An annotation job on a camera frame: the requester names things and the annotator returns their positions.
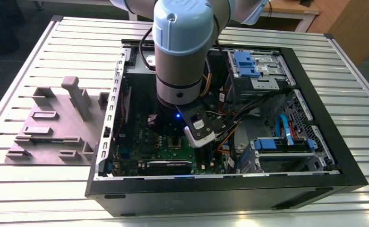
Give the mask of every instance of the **aluminum table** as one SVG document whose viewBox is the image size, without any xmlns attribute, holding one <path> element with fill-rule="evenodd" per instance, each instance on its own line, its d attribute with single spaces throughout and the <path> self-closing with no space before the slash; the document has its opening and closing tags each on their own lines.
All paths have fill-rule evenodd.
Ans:
<svg viewBox="0 0 369 227">
<path fill-rule="evenodd" d="M 88 166 L 9 166 L 6 149 L 34 102 L 37 86 L 56 94 L 77 76 L 89 94 L 110 88 L 121 39 L 139 39 L 146 22 L 53 17 L 0 102 L 0 223 L 32 226 L 369 226 L 369 186 L 297 210 L 111 218 L 84 197 Z M 290 47 L 369 181 L 369 84 L 337 42 L 321 34 L 226 28 L 222 44 Z"/>
</svg>

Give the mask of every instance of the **black cord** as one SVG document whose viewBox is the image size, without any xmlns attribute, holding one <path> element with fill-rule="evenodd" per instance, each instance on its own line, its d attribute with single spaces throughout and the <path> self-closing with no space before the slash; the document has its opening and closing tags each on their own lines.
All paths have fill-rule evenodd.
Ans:
<svg viewBox="0 0 369 227">
<path fill-rule="evenodd" d="M 269 22 L 269 18 L 271 17 L 271 14 L 273 14 L 273 6 L 271 6 L 270 0 L 267 0 L 267 4 L 269 4 L 269 10 L 267 10 L 267 17 L 265 18 L 266 22 Z"/>
<path fill-rule="evenodd" d="M 273 5 L 271 5 L 270 0 L 267 0 L 267 4 L 270 5 L 270 9 L 269 9 L 269 12 L 267 12 L 267 17 L 271 17 L 271 14 L 273 14 Z"/>
<path fill-rule="evenodd" d="M 238 121 L 241 121 L 242 115 L 253 109 L 255 109 L 257 107 L 259 107 L 270 97 L 275 95 L 287 94 L 290 91 L 291 88 L 283 88 L 282 90 L 270 91 L 265 93 L 261 97 L 258 97 L 254 101 L 250 101 L 247 104 L 245 104 L 233 117 L 233 124 L 230 125 L 230 127 L 227 127 L 223 133 L 219 133 L 219 135 L 225 135 L 233 129 L 233 127 L 235 127 Z"/>
<path fill-rule="evenodd" d="M 142 38 L 141 38 L 141 41 L 139 41 L 139 57 L 141 57 L 141 60 L 146 66 L 146 68 L 150 70 L 150 71 L 155 71 L 155 68 L 154 66 L 150 66 L 149 63 L 146 62 L 146 59 L 143 57 L 143 53 L 142 53 L 142 44 L 143 44 L 143 41 L 145 41 L 145 38 L 147 37 L 147 35 L 150 34 L 151 32 L 151 27 L 149 28 L 149 30 L 146 31 L 146 33 L 143 34 Z"/>
<path fill-rule="evenodd" d="M 227 116 L 226 116 L 226 118 L 223 119 L 223 121 L 227 121 L 227 119 L 230 118 L 231 113 L 233 113 L 233 111 L 234 111 L 234 107 L 235 107 L 235 90 L 234 90 L 234 86 L 235 86 L 235 85 L 234 85 L 234 75 L 233 75 L 233 71 L 231 71 L 231 67 L 230 67 L 230 63 L 229 63 L 227 56 L 225 56 L 225 53 L 223 53 L 223 50 L 222 50 L 222 48 L 221 48 L 221 45 L 219 45 L 218 40 L 215 40 L 214 44 L 215 44 L 217 49 L 218 49 L 218 51 L 219 51 L 219 54 L 222 55 L 223 60 L 225 60 L 225 64 L 226 64 L 227 71 L 229 71 L 230 84 L 231 84 L 231 93 L 233 93 L 231 106 L 230 106 L 230 110 L 229 110 L 229 112 L 227 112 Z"/>
</svg>

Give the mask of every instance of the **blue drive bracket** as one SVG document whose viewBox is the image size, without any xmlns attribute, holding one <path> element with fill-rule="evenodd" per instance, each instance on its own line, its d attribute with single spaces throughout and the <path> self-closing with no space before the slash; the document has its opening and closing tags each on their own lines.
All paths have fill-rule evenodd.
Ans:
<svg viewBox="0 0 369 227">
<path fill-rule="evenodd" d="M 255 150 L 271 150 L 277 149 L 273 139 L 257 139 L 254 140 L 254 149 Z"/>
<path fill-rule="evenodd" d="M 255 61 L 249 52 L 233 52 L 234 63 L 239 77 L 258 78 L 261 73 L 255 70 Z"/>
</svg>

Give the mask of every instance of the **black computer chassis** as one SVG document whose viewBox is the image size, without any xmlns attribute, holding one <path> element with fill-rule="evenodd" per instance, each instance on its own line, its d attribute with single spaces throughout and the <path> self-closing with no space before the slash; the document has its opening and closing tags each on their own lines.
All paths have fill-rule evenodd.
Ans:
<svg viewBox="0 0 369 227">
<path fill-rule="evenodd" d="M 85 196 L 94 199 L 111 216 L 293 209 L 367 185 L 293 50 L 246 45 L 227 48 L 277 49 L 281 52 L 313 115 L 313 124 L 331 151 L 337 163 L 333 168 L 339 174 L 93 181 L 93 157 Z"/>
</svg>

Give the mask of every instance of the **gray 3d printed part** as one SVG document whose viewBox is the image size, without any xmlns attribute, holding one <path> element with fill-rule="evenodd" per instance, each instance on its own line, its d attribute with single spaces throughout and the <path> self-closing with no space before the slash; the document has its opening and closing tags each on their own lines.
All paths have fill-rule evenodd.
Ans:
<svg viewBox="0 0 369 227">
<path fill-rule="evenodd" d="M 90 164 L 105 116 L 101 105 L 106 103 L 107 94 L 88 96 L 85 90 L 76 88 L 89 113 L 86 121 L 82 121 L 77 102 L 69 95 L 54 95 L 48 87 L 37 87 L 32 97 L 37 106 L 32 108 L 8 150 L 6 164 Z"/>
</svg>

